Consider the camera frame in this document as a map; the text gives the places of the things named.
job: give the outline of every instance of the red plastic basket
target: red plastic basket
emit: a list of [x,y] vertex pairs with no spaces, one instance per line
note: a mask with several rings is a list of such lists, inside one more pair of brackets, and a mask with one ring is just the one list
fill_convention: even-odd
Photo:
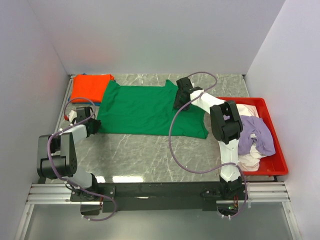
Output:
[[228,101],[234,100],[237,104],[254,105],[259,114],[259,117],[263,119],[265,125],[269,128],[273,137],[275,154],[272,156],[266,156],[261,158],[260,167],[258,171],[245,171],[244,174],[249,175],[286,175],[288,174],[288,167],[282,153],[277,134],[272,124],[271,117],[269,115],[266,102],[260,97],[219,97],[219,99]]

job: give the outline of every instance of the gray floor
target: gray floor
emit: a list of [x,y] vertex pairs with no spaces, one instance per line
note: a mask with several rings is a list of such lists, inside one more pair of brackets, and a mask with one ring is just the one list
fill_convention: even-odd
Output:
[[[176,82],[187,74],[115,74],[120,85],[164,86],[165,80]],[[248,97],[245,81],[240,74],[217,75],[218,84],[209,90],[216,97]],[[202,88],[214,83],[211,76],[191,77]],[[67,112],[79,104],[70,104]],[[172,137],[172,147],[178,160],[196,171],[207,170],[221,163],[218,142],[211,133],[209,114],[204,123],[209,131],[207,139],[185,136]],[[61,118],[59,128],[68,122]],[[92,135],[76,145],[78,165],[97,176],[99,182],[188,182],[218,181],[220,171],[192,174],[181,169],[172,159],[167,136],[134,134]],[[273,180],[268,176],[251,176],[249,180]]]
[[120,211],[106,221],[88,222],[79,210],[78,205],[36,205],[25,239],[292,240],[281,202],[252,203],[231,221],[212,211],[158,210]]

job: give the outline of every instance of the white cloth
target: white cloth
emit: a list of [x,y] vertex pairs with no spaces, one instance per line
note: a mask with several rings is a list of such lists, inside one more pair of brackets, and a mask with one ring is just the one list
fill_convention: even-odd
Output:
[[[247,104],[237,104],[236,107],[238,108],[240,116],[255,116],[257,118],[259,117],[256,106]],[[260,152],[258,152],[256,144],[253,143],[249,154],[238,156],[238,160],[240,162],[239,167],[243,171],[257,171],[260,166],[260,159],[264,157],[266,157],[266,155],[263,155]]]

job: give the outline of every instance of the purple cloth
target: purple cloth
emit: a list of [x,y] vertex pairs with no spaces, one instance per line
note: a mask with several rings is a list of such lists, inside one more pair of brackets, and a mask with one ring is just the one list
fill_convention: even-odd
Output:
[[262,118],[244,115],[241,115],[240,118],[243,131],[240,134],[238,154],[249,154],[254,142],[256,143],[256,149],[259,153],[267,156],[275,154],[274,139]]

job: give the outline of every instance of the gray wall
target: gray wall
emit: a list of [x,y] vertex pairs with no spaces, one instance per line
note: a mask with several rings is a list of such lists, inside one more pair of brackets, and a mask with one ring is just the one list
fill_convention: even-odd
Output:
[[319,13],[319,0],[286,0],[245,78],[250,95],[268,105],[306,240],[320,235]]
[[246,74],[284,0],[29,0],[69,74]]
[[64,70],[26,0],[0,2],[0,239],[13,239],[32,181],[38,136],[54,130]]

